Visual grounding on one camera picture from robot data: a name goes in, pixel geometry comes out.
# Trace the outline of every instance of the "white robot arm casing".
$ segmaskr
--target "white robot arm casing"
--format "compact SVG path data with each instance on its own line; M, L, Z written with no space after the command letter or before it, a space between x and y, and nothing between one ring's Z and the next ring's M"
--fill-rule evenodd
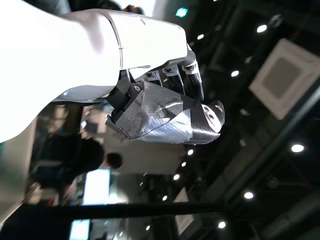
M57 97L94 100L114 88L120 70L137 78L187 55L178 25L104 9L57 17L21 0L1 0L0 29L0 143ZM66 93L81 86L90 91Z

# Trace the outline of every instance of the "black hair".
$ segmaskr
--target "black hair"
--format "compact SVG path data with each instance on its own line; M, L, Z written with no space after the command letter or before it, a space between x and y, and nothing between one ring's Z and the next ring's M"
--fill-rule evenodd
M145 11L142 9L142 7L139 6L128 5L124 9L127 10L129 13L132 13L132 8L136 9L136 14L145 15Z
M142 7L136 6L136 13L140 15L145 15L145 11L142 9Z
M112 169L118 169L122 165L122 156L119 153L108 153L107 154L107 163Z

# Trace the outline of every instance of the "screw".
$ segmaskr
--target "screw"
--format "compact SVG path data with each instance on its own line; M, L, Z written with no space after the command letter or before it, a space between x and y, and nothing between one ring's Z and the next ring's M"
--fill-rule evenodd
M141 91L141 88L140 88L140 87L138 87L138 86L133 86L133 87L134 87L134 89L135 89L136 91L138 91L138 92Z

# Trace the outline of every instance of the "ceiling air conditioner vent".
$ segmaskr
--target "ceiling air conditioner vent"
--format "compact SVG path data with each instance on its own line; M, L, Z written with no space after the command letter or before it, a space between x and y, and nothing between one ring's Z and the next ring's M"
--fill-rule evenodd
M278 120L282 120L319 75L319 57L281 39L249 89Z

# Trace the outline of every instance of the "silver duct tape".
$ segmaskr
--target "silver duct tape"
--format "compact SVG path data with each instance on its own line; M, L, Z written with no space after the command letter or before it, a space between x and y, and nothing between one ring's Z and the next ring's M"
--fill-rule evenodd
M180 95L144 82L142 90L118 121L106 124L128 139L156 143L183 143L192 138L190 110L183 111Z
M174 119L137 138L145 142L181 144L192 138L190 109Z

